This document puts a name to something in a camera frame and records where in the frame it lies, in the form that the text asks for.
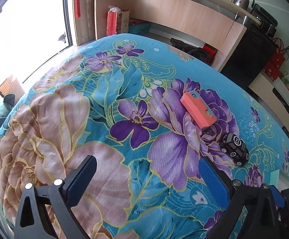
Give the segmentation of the white shallow tray box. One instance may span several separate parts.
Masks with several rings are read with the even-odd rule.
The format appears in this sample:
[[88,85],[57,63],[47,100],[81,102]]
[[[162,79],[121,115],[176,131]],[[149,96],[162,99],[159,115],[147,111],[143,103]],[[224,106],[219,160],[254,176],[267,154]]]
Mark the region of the white shallow tray box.
[[284,189],[289,189],[289,176],[281,169],[270,173],[270,185],[274,185],[279,192]]

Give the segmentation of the black toy car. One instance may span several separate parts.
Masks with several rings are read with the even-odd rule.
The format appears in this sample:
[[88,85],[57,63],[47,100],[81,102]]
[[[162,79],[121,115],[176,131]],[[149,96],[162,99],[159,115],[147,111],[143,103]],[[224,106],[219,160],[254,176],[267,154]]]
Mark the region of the black toy car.
[[220,149],[222,153],[229,155],[237,166],[244,166],[249,160],[246,143],[233,133],[223,135]]

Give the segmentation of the orange blue eraser block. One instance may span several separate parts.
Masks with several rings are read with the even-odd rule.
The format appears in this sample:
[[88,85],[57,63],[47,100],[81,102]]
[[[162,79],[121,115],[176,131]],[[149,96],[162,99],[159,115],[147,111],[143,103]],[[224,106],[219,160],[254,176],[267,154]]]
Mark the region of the orange blue eraser block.
[[200,129],[211,127],[217,118],[197,91],[185,92],[180,99]]

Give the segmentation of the white tv stand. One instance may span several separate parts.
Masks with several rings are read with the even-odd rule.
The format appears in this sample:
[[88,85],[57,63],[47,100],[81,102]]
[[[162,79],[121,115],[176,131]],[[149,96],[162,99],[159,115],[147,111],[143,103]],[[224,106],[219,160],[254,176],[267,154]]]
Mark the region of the white tv stand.
[[275,86],[275,82],[260,73],[249,88],[263,101],[269,113],[289,134],[289,104]]

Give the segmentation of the floral blanket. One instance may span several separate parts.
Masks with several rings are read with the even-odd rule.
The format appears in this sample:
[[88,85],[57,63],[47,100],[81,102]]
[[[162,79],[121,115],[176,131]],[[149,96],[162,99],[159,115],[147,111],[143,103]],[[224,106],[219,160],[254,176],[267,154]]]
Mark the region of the floral blanket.
[[[223,213],[198,170],[202,157],[259,187],[289,176],[289,139],[243,89],[170,46],[120,34],[51,69],[0,129],[0,224],[13,229],[27,183],[64,179],[87,155],[97,171],[73,213],[91,238],[205,238]],[[200,129],[180,102],[197,91],[217,121]],[[246,143],[237,166],[224,134]]]

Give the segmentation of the red handbag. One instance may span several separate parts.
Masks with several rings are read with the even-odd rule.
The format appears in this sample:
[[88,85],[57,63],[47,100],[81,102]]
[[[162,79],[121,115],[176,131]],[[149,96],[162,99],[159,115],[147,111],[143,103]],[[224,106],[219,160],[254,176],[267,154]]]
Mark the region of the red handbag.
[[281,75],[280,68],[285,60],[282,53],[274,53],[267,62],[264,72],[272,81],[275,81]]

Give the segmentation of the black cabinet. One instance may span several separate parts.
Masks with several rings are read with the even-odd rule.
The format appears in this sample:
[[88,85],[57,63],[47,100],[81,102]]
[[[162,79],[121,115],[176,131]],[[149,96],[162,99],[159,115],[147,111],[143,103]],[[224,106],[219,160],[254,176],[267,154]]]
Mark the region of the black cabinet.
[[250,25],[221,74],[246,90],[276,52],[277,45],[258,27]]

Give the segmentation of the black bag on floor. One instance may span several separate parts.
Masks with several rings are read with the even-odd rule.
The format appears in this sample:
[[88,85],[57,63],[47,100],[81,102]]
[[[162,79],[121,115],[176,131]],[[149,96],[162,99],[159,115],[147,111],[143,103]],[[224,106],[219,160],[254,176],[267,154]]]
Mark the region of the black bag on floor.
[[187,44],[181,40],[170,38],[171,46],[169,49],[173,52],[178,53],[180,59],[188,62],[190,59],[196,58],[202,62],[206,62],[209,57],[209,52]]

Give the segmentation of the black coffee machine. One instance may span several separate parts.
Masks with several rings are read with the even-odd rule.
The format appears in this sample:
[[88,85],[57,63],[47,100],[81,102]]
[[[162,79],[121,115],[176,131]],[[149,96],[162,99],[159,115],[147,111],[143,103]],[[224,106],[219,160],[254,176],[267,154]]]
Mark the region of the black coffee machine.
[[251,14],[261,22],[258,28],[262,34],[273,39],[278,26],[277,20],[257,3],[254,4]]

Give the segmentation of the red gift bag on floor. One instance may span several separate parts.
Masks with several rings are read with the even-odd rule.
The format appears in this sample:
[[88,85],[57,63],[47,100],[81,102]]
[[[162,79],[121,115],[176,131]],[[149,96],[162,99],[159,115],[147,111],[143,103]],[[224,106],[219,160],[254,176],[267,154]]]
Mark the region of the red gift bag on floor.
[[128,33],[130,10],[122,10],[112,5],[108,6],[106,35]]

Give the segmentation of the teal storage crate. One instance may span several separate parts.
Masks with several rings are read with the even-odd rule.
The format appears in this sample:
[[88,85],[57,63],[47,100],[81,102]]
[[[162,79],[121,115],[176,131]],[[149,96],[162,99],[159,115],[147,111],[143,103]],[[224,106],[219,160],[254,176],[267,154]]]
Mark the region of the teal storage crate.
[[151,22],[131,18],[129,20],[128,33],[134,34],[134,35],[144,35],[149,32],[150,27],[151,27]]

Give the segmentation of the wooden curved desk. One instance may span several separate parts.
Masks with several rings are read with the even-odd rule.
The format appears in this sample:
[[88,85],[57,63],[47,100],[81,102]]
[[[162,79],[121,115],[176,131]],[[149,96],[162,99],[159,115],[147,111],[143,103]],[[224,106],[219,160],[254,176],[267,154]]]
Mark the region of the wooden curved desk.
[[217,49],[211,67],[221,71],[241,41],[251,21],[260,21],[228,0],[205,0],[243,19],[238,23],[224,14],[191,0],[94,0],[95,38],[107,33],[109,5],[130,11],[130,17],[181,31]]

